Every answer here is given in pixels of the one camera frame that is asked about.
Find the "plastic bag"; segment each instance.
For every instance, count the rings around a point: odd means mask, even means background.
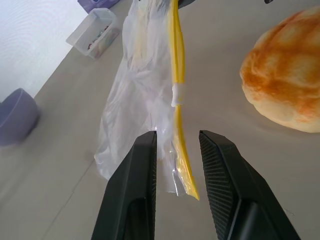
[[[97,168],[109,179],[136,138],[156,131],[157,189],[199,199],[182,130],[185,56],[178,0],[133,0],[122,39],[123,59],[100,124]]]

